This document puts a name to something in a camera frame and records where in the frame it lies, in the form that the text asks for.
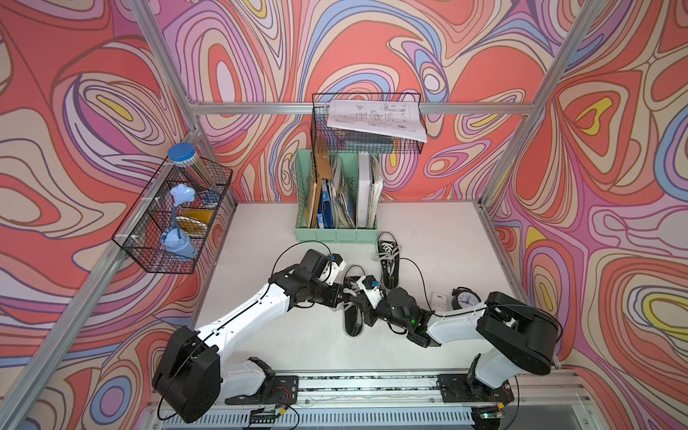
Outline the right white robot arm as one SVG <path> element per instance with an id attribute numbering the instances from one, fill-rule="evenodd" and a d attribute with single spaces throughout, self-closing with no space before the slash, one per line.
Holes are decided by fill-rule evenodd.
<path id="1" fill-rule="evenodd" d="M 490 349 L 476 355 L 467 379 L 490 389 L 520 373 L 549 374 L 562 332 L 552 315 L 501 292 L 442 315 L 420 308 L 402 288 L 386 296 L 365 288 L 349 302 L 360 311 L 364 324 L 374 326 L 382 320 L 400 328 L 407 340 L 421 348 L 464 340 L 488 342 Z"/>

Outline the black sneaker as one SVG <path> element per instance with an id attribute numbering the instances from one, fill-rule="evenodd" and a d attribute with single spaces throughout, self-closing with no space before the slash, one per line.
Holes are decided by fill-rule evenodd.
<path id="1" fill-rule="evenodd" d="M 380 232 L 376 240 L 376 252 L 381 265 L 383 287 L 387 290 L 397 288 L 401 249 L 396 237 L 388 231 Z"/>
<path id="2" fill-rule="evenodd" d="M 354 268 L 360 269 L 361 274 L 358 276 L 349 276 L 349 272 Z M 369 300 L 363 285 L 363 281 L 366 277 L 367 274 L 365 270 L 356 264 L 349 267 L 344 274 L 343 292 L 346 296 L 343 308 L 344 327 L 347 335 L 352 338 L 358 337 L 364 328 L 365 312 L 369 306 Z"/>

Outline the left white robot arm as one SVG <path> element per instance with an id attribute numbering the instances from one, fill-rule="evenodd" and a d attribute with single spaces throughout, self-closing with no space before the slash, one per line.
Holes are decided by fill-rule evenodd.
<path id="1" fill-rule="evenodd" d="M 265 324 L 295 306 L 313 303 L 335 308 L 336 282 L 346 263 L 339 254 L 308 250 L 300 263 L 275 272 L 244 304 L 224 317 L 192 330 L 173 332 L 152 376 L 152 388 L 186 424 L 200 419 L 220 398 L 261 392 L 270 368 L 258 358 L 230 363 L 229 357 Z"/>

